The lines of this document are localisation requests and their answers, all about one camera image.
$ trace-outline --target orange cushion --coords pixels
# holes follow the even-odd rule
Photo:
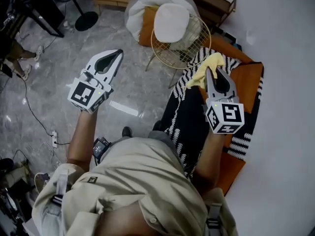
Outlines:
[[[230,75],[235,82],[240,103],[244,104],[244,111],[250,114],[252,113],[262,69],[263,64],[261,63],[245,64],[238,66]]]
[[[151,47],[151,34],[157,10],[156,7],[144,8],[142,29],[139,35],[139,45]]]
[[[209,39],[203,43],[204,47],[209,47]],[[243,63],[252,62],[252,59],[246,56],[241,50],[235,48],[230,43],[226,42],[220,36],[211,36],[211,49],[226,55],[227,57],[239,59]]]
[[[139,45],[151,47],[151,35],[154,28],[154,18],[157,10],[158,6],[144,8],[142,29],[139,34]],[[168,43],[158,42],[154,34],[152,36],[152,44],[156,49],[166,49],[169,46]]]
[[[243,160],[237,159],[228,153],[222,152],[220,162],[220,176],[217,186],[220,187],[224,195],[228,192],[238,173],[245,165]]]

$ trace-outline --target shoe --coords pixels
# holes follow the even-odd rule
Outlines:
[[[132,137],[132,130],[129,127],[124,127],[122,132],[122,137]]]
[[[44,48],[41,45],[37,48],[36,56],[34,58],[35,61],[39,60],[39,57],[43,53],[43,50],[44,50]]]
[[[44,173],[37,173],[34,177],[34,183],[35,183],[35,187],[38,193],[40,193],[44,187],[47,185],[48,181],[49,181],[49,176],[48,174],[44,174]]]
[[[30,64],[27,65],[26,69],[24,70],[24,76],[22,76],[23,80],[27,80],[29,77],[29,74],[31,72],[32,66]]]
[[[162,123],[161,120],[158,120],[158,121],[154,124],[152,131],[154,131],[154,130],[161,131],[161,123]]]

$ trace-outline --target chair leg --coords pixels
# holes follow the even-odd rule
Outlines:
[[[154,57],[155,57],[155,54],[153,53],[151,58],[150,58],[150,60],[149,60],[149,62],[148,62],[148,64],[147,64],[147,66],[146,66],[145,72],[148,71],[149,65],[150,65],[150,63],[151,63],[151,61],[153,60]]]
[[[178,70],[178,69],[175,69],[175,72],[174,72],[174,74],[173,74],[173,77],[172,77],[172,79],[171,79],[171,81],[170,81],[170,83],[169,83],[169,85],[168,85],[168,89],[171,89],[173,86],[176,85],[176,83],[172,85],[172,82],[173,82],[173,79],[174,79],[174,77],[175,77],[175,74],[177,73],[177,70]]]
[[[98,16],[100,16],[100,5],[95,4],[95,6],[96,6],[96,13],[98,14]]]

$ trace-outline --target white sneaker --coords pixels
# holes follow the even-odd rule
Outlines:
[[[24,70],[24,76],[22,76],[23,80],[27,80],[29,77],[29,74],[31,72],[32,66],[30,64],[27,65],[26,69]]]
[[[39,60],[40,55],[43,53],[43,49],[44,48],[41,45],[37,48],[36,56],[34,58],[35,61]]]

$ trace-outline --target white cushion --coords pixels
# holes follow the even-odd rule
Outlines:
[[[175,3],[165,3],[157,10],[154,32],[158,41],[174,43],[181,40],[189,22],[188,10]]]

